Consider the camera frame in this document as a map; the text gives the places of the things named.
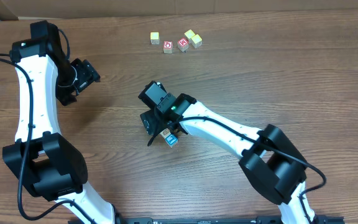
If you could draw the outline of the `white block yellow sides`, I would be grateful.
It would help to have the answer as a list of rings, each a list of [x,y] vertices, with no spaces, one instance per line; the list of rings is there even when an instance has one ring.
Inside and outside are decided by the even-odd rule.
[[[168,128],[165,128],[163,131],[160,132],[160,135],[166,139],[168,138],[169,136],[172,135],[171,131],[168,129]]]

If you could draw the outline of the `white block blue letter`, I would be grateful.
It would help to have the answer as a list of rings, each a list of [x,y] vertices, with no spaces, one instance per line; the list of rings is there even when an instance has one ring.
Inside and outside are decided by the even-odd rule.
[[[173,147],[177,144],[178,139],[175,135],[170,134],[165,138],[165,141],[170,147]]]

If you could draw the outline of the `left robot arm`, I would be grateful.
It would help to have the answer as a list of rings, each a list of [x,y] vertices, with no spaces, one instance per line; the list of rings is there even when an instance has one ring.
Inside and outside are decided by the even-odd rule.
[[[19,80],[15,143],[2,149],[19,190],[64,205],[82,223],[115,223],[116,213],[88,181],[81,152],[61,134],[57,104],[66,106],[100,79],[87,60],[69,60],[63,31],[48,21],[30,25],[31,38],[13,43],[10,59]]]

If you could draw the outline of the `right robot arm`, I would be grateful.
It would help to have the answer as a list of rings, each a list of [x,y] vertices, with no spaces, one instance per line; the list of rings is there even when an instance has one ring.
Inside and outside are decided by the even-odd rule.
[[[278,206],[279,216],[230,220],[223,223],[344,223],[343,217],[317,215],[306,194],[322,188],[326,176],[307,162],[278,127],[253,128],[220,116],[190,95],[175,97],[152,81],[139,94],[149,107],[140,115],[152,139],[162,135],[174,146],[178,132],[198,136],[238,158],[251,186]]]

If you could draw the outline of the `red block letter O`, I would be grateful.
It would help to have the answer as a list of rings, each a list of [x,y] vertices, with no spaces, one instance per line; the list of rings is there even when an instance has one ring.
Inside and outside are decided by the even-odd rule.
[[[172,41],[165,41],[163,43],[163,52],[165,54],[172,54],[173,53],[173,42]]]

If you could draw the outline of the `red block letter E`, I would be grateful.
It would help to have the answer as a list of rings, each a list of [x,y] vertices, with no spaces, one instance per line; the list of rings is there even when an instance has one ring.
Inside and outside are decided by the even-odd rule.
[[[177,47],[181,52],[186,52],[187,49],[189,48],[189,42],[186,38],[181,38],[178,42],[177,42]]]

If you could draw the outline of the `yellow block far left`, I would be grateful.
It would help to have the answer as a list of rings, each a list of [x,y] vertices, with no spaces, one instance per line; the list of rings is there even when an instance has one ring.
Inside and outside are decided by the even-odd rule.
[[[150,43],[152,45],[158,45],[160,43],[160,35],[158,32],[150,33]]]

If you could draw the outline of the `yellow block right of E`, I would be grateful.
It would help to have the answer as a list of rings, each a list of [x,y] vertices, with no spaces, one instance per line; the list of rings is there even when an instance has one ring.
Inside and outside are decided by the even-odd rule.
[[[198,47],[200,47],[202,45],[203,40],[199,34],[196,34],[191,38],[191,43],[192,43],[193,47],[197,49]]]

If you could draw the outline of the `yellow block back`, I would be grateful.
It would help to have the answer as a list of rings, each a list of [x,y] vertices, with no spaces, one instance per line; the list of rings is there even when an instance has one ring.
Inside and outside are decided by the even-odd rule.
[[[194,33],[191,29],[189,29],[189,30],[187,30],[187,31],[184,33],[184,36],[185,36],[185,38],[186,38],[186,40],[187,40],[188,42],[191,42],[191,41],[192,41],[192,37],[195,36],[195,33]]]

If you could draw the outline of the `cardboard box wall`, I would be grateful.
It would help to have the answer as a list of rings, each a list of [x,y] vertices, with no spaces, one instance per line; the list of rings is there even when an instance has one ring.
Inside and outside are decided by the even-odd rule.
[[[0,19],[358,9],[358,0],[0,0]]]

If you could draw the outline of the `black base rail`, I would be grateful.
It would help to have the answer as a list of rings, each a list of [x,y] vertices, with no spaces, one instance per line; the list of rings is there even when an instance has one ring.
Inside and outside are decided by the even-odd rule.
[[[68,224],[83,223],[79,219],[69,220]],[[152,219],[152,218],[126,218],[118,219],[118,223],[126,224],[281,224],[279,216],[261,216],[256,218],[240,218],[240,219]],[[318,215],[314,223],[320,224],[345,224],[343,217],[327,217],[325,215]]]

